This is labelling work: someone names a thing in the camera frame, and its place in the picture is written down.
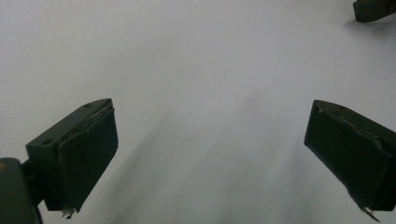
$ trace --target black object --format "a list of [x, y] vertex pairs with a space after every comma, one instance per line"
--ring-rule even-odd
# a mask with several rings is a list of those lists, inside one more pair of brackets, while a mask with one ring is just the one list
[[357, 0], [353, 9], [356, 21], [377, 21], [396, 12], [396, 0]]
[[346, 186], [360, 209], [396, 204], [396, 133], [344, 107], [314, 101], [304, 143]]
[[[30, 160], [23, 165], [15, 159], [0, 160], [0, 223], [41, 223], [36, 206], [42, 200], [50, 211], [71, 217], [117, 151], [111, 99], [80, 107], [26, 148]], [[6, 211], [11, 216], [3, 216]]]

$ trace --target white surface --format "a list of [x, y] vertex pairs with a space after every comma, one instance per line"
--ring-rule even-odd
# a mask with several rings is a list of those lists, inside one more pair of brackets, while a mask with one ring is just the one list
[[116, 157], [46, 224], [374, 223], [303, 144], [314, 99], [396, 130], [396, 17], [352, 3], [2, 1], [0, 157], [111, 97]]

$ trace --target gray surface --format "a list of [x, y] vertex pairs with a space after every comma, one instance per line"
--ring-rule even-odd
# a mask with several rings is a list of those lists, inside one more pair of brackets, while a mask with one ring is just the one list
[[0, 157], [111, 97], [118, 154], [46, 224], [374, 223], [303, 144], [314, 99], [396, 130], [396, 17], [352, 2], [3, 1]]

